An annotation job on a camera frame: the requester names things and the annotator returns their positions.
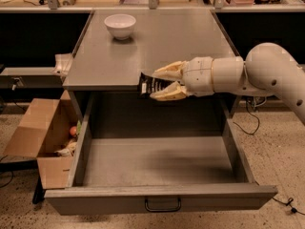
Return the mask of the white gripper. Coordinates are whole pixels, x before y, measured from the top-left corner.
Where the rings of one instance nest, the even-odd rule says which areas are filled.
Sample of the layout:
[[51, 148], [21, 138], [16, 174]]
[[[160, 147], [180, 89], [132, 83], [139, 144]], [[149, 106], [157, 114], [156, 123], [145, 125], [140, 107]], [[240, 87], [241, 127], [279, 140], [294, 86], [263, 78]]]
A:
[[182, 78], [184, 86], [175, 81], [163, 90], [151, 93], [150, 98], [157, 101], [175, 101], [189, 95], [200, 97], [214, 94], [212, 63], [213, 59], [209, 56], [196, 57], [187, 63], [186, 61], [175, 61], [155, 70], [152, 73], [153, 77], [165, 80]]

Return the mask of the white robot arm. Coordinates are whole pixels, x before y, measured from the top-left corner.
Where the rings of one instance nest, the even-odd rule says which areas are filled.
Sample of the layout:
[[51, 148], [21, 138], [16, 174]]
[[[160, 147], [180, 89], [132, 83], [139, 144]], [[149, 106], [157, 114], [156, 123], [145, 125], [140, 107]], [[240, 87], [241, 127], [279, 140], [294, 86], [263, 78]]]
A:
[[158, 101], [215, 93], [274, 95], [305, 123], [305, 71], [274, 43], [258, 44], [246, 57], [207, 56], [176, 61], [154, 71], [152, 76], [171, 82], [165, 89], [151, 93], [151, 98]]

